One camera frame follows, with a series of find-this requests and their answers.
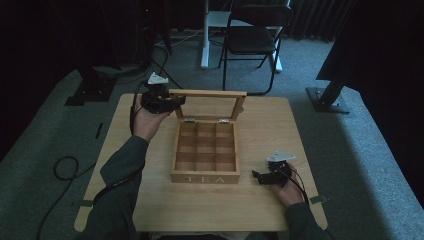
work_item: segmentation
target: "dark curtain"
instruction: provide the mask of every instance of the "dark curtain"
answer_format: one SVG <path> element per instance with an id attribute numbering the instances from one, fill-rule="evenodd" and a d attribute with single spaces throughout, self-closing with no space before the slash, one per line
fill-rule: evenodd
<path id="1" fill-rule="evenodd" d="M 290 26 L 285 31 L 296 39 L 334 40 L 349 16 L 356 0 L 210 0 L 209 10 L 229 11 L 231 6 L 244 4 L 288 4 L 293 10 Z M 204 1 L 169 1 L 171 28 L 202 29 Z"/>
<path id="2" fill-rule="evenodd" d="M 358 0 L 317 79 L 362 99 L 424 203 L 424 3 Z"/>
<path id="3" fill-rule="evenodd" d="M 101 2 L 0 1 L 1 159 L 77 65 L 119 67 Z"/>

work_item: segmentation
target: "box compartment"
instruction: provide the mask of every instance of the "box compartment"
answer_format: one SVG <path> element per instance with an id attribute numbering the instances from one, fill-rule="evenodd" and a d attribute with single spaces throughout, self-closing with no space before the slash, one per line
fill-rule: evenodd
<path id="1" fill-rule="evenodd" d="M 171 98 L 225 97 L 236 98 L 231 116 L 185 117 L 182 109 L 176 111 L 178 130 L 171 179 L 176 183 L 238 183 L 240 177 L 237 157 L 236 118 L 242 109 L 245 92 L 200 90 L 172 90 Z"/>

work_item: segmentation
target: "person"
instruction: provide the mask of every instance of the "person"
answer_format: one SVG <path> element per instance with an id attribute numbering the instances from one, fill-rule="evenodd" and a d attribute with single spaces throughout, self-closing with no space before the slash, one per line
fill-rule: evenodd
<path id="1" fill-rule="evenodd" d="M 171 112 L 152 114 L 143 109 L 140 96 L 136 103 L 133 135 L 100 170 L 106 186 L 144 169 L 149 143 L 162 121 L 171 114 Z M 138 239 L 132 217 L 141 180 L 142 171 L 128 182 L 100 197 L 90 211 L 85 229 L 77 234 L 75 240 Z M 286 218 L 290 239 L 326 239 L 325 232 L 315 222 L 309 206 L 303 203 L 301 192 L 295 184 L 288 181 L 283 188 L 278 185 L 272 185 L 270 188 L 288 208 Z"/>
<path id="2" fill-rule="evenodd" d="M 292 171 L 296 168 L 288 163 Z M 292 174 L 292 179 L 298 184 L 296 174 Z M 327 240 L 327 233 L 315 221 L 309 205 L 305 203 L 302 192 L 292 181 L 287 181 L 284 187 L 279 184 L 270 185 L 269 188 L 286 207 L 285 217 L 289 227 L 289 239 L 313 239 Z"/>

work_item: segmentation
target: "black cable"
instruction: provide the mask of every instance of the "black cable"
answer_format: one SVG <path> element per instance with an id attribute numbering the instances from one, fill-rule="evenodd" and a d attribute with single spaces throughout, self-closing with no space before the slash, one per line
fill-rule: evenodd
<path id="1" fill-rule="evenodd" d="M 293 180 L 293 178 L 291 178 L 289 175 L 287 175 L 287 174 L 286 174 L 285 172 L 283 172 L 281 169 L 278 169 L 278 171 L 279 171 L 280 173 L 282 173 L 284 176 L 286 176 L 286 177 L 287 177 L 287 179 L 289 179 L 290 181 L 292 181 L 292 182 L 294 183 L 294 185 L 296 185 L 296 186 L 300 189 L 300 192 L 302 193 L 303 198 L 305 199 L 305 203 L 309 205 L 308 195 L 306 194 L 306 191 L 305 191 L 305 185 L 303 184 L 303 180 L 302 180 L 302 178 L 300 177 L 300 175 L 299 175 L 296 171 L 294 171 L 293 169 L 291 169 L 291 170 L 292 170 L 292 172 L 294 172 L 294 173 L 295 173 L 295 174 L 299 177 L 300 182 L 302 183 L 303 188 L 299 185 L 299 183 L 297 183 L 295 180 Z"/>
<path id="2" fill-rule="evenodd" d="M 137 76 L 137 75 L 139 75 L 140 74 L 140 72 L 142 71 L 142 74 L 138 77 L 138 78 L 135 78 L 135 79 L 133 79 L 133 80 L 130 80 L 130 81 L 127 81 L 127 82 L 116 82 L 116 85 L 120 85 L 120 84 L 128 84 L 128 83 L 132 83 L 132 82 L 135 82 L 135 81 L 137 81 L 137 80 L 139 80 L 139 79 L 141 79 L 141 80 L 146 80 L 146 79 L 148 79 L 148 77 L 147 77 L 147 72 L 148 72 L 148 68 L 151 68 L 151 69 L 153 69 L 153 66 L 152 66 L 152 64 L 149 62 L 149 63 L 143 63 L 143 64 L 140 64 L 139 65 L 139 67 L 138 68 L 136 68 L 136 69 L 132 69 L 132 70 L 129 70 L 129 71 L 127 71 L 127 72 L 124 72 L 124 73 L 122 73 L 123 75 L 122 75 L 122 77 L 125 77 L 125 76 Z"/>
<path id="3" fill-rule="evenodd" d="M 222 47 L 222 42 L 220 41 L 209 39 L 209 42 L 214 46 Z"/>
<path id="4" fill-rule="evenodd" d="M 168 51 L 166 51 L 166 49 L 164 49 L 162 47 L 155 46 L 155 48 L 157 48 L 159 50 L 162 50 L 162 52 L 165 53 L 165 61 L 163 61 L 163 64 L 160 67 L 160 71 L 159 71 L 159 74 L 158 74 L 158 75 L 161 75 L 162 74 L 162 71 L 163 71 L 163 68 L 165 67 L 166 63 L 168 62 L 169 54 L 168 54 Z"/>
<path id="5" fill-rule="evenodd" d="M 143 86 L 145 83 L 146 83 L 147 81 L 145 80 L 145 81 L 140 81 L 140 83 L 137 85 L 137 87 L 135 88 L 135 91 L 134 91 L 134 98 L 133 98 L 133 107 L 135 107 L 135 104 L 136 104 L 136 101 L 137 101 L 137 95 L 138 95 L 138 93 L 140 92 L 140 88 L 141 88 L 141 86 Z"/>
<path id="6" fill-rule="evenodd" d="M 112 77 L 112 78 L 121 78 L 121 77 L 128 77 L 128 76 L 137 76 L 140 73 L 145 73 L 147 68 L 150 66 L 148 62 L 142 62 L 134 69 L 127 70 L 125 72 L 119 72 L 119 73 L 105 73 L 99 70 L 96 70 L 97 74 L 104 77 Z"/>
<path id="7" fill-rule="evenodd" d="M 59 165 L 62 161 L 66 160 L 66 159 L 71 159 L 71 160 L 73 160 L 73 161 L 75 162 L 75 169 L 74 169 L 74 172 L 73 172 L 73 174 L 72 174 L 72 177 L 67 177 L 67 178 L 62 177 L 62 176 L 60 176 L 60 175 L 57 173 L 58 165 Z M 37 240 L 39 240 L 39 239 L 40 239 L 40 237 L 41 237 L 41 230 L 42 230 L 42 229 L 43 229 L 43 227 L 44 227 L 44 224 L 45 224 L 45 222 L 46 222 L 46 220 L 47 220 L 47 217 L 50 215 L 51 211 L 53 211 L 53 209 L 56 207 L 56 205 L 59 203 L 59 201 L 60 201 L 60 200 L 62 199 L 62 197 L 65 195 L 65 193 L 69 190 L 69 188 L 71 187 L 71 185 L 72 185 L 72 183 L 74 182 L 74 180 L 75 180 L 75 179 L 77 179 L 77 178 L 79 178 L 79 177 L 81 177 L 81 176 L 82 176 L 82 175 L 84 175 L 85 173 L 87 173 L 89 170 L 91 170 L 92 168 L 94 168 L 94 166 L 96 166 L 96 163 L 92 164 L 92 165 L 91 165 L 91 166 L 89 166 L 86 170 L 84 170 L 82 173 L 78 174 L 78 170 L 79 170 L 79 162 L 78 162 L 78 159 L 77 159 L 77 158 L 72 157 L 72 156 L 65 156 L 65 157 L 62 157 L 62 158 L 58 159 L 58 160 L 55 162 L 54 167 L 53 167 L 53 173 L 54 173 L 55 177 L 56 177 L 57 179 L 59 179 L 59 180 L 62 180 L 62 181 L 69 181 L 69 183 L 68 183 L 68 185 L 66 186 L 66 188 L 63 190 L 62 194 L 60 194 L 60 196 L 56 199 L 56 201 L 55 201 L 55 202 L 53 203 L 53 205 L 49 208 L 49 210 L 47 211 L 47 213 L 44 215 L 43 219 L 41 220 L 41 223 L 40 223 L 40 225 L 39 225 L 39 227 L 38 227 L 38 231 L 37 231 L 37 237 L 36 237 L 36 239 L 37 239 Z"/>
<path id="8" fill-rule="evenodd" d="M 156 66 L 158 66 L 158 67 L 160 67 L 160 65 L 155 61 L 155 60 L 153 60 L 152 59 L 152 62 L 154 63 L 154 64 L 156 64 Z M 171 75 L 169 75 L 166 71 L 165 71 L 165 69 L 163 69 L 163 72 L 169 77 L 169 79 L 171 80 L 171 82 L 173 82 L 175 85 L 177 85 L 177 87 L 179 87 L 180 89 L 183 89 L 177 82 L 175 82 L 175 80 L 171 77 Z"/>
<path id="9" fill-rule="evenodd" d="M 140 79 L 143 79 L 143 78 L 145 78 L 145 75 L 143 75 L 143 76 L 141 76 L 141 77 L 138 77 L 138 78 L 134 78 L 134 79 L 131 79 L 131 80 L 128 80 L 128 81 L 126 81 L 126 82 L 124 82 L 124 81 L 117 81 L 116 83 L 115 83 L 115 86 L 116 85 L 125 85 L 125 84 L 129 84 L 129 83 L 133 83 L 133 82 L 137 82 L 138 80 L 140 80 Z"/>
<path id="10" fill-rule="evenodd" d="M 325 232 L 328 234 L 328 236 L 329 236 L 331 239 L 336 240 L 336 238 L 335 238 L 335 237 L 334 237 L 334 235 L 330 232 L 330 230 L 328 230 L 328 228 L 327 228 L 327 229 L 325 229 Z"/>
<path id="11" fill-rule="evenodd" d="M 93 206 L 94 205 L 96 205 L 96 203 L 99 201 L 99 199 L 101 198 L 101 197 L 103 197 L 107 192 L 109 192 L 109 191 L 111 191 L 112 189 L 114 189 L 114 188 L 117 188 L 117 187 L 119 187 L 119 186 L 121 186 L 122 184 L 124 184 L 124 183 L 127 183 L 127 182 L 129 182 L 131 179 L 133 179 L 134 177 L 136 177 L 137 175 L 139 175 L 141 172 L 143 171 L 143 166 L 142 167 L 140 167 L 139 169 L 137 169 L 137 171 L 135 171 L 133 174 L 131 174 L 131 175 L 129 175 L 129 176 L 127 176 L 127 177 L 125 177 L 125 178 L 123 178 L 123 179 L 121 179 L 121 180 L 119 180 L 119 181 L 117 181 L 117 182 L 115 182 L 115 183 L 112 183 L 112 184 L 110 184 L 110 185 L 108 185 L 108 186 L 106 186 L 105 188 L 103 188 L 99 193 L 97 193 L 96 194 L 96 196 L 94 197 L 94 200 L 93 200 Z"/>

